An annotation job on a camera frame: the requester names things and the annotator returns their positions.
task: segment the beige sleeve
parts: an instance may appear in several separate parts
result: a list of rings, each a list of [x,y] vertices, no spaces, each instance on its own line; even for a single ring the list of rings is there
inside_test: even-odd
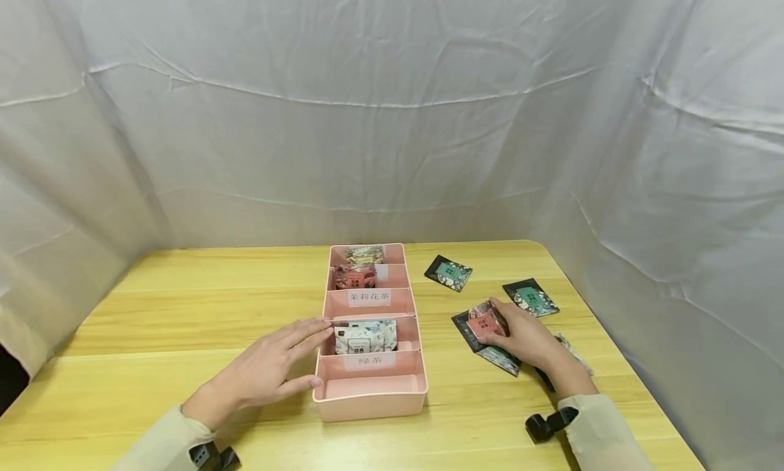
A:
[[[566,435],[581,471],[654,470],[607,395],[575,395],[558,403],[558,409],[563,407],[579,410]]]
[[[156,421],[110,471],[194,471],[188,451],[214,437],[199,421],[182,416],[178,405]]]

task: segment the white cloth backdrop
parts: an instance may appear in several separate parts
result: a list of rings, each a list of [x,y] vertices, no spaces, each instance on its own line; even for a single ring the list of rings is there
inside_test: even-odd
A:
[[[531,238],[708,469],[784,469],[783,5],[0,0],[0,340],[150,248]]]

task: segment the wood grain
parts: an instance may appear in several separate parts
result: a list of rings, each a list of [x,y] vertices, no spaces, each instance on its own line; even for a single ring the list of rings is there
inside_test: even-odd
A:
[[[318,316],[328,247],[165,250],[140,259],[0,419],[15,470],[103,470],[161,414],[259,336]],[[462,293],[423,276],[435,255],[474,268]],[[596,371],[659,471],[702,470],[550,254],[530,241],[406,245],[429,394],[423,414],[322,424],[310,395],[238,414],[218,436],[245,470],[578,470],[566,441],[524,421],[552,402],[474,356],[449,317],[536,277],[561,307],[542,321]],[[313,358],[295,369],[311,372]]]

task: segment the left hand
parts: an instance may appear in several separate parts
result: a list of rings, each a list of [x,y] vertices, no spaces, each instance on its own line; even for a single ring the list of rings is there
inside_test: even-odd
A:
[[[275,403],[324,382],[314,374],[287,379],[289,369],[331,335],[329,321],[299,320],[253,342],[182,405],[182,414],[215,431],[233,411]]]

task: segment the box compartment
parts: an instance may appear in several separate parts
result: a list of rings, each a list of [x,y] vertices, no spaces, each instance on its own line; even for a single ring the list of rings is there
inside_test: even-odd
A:
[[[424,407],[427,374],[406,254],[399,243],[381,246],[384,263],[376,266],[375,289],[335,290],[332,267],[346,263],[348,247],[329,251],[322,316],[339,325],[396,318],[397,350],[335,355],[335,338],[330,337],[316,358],[316,374],[324,384],[313,391],[324,421],[416,415]]]

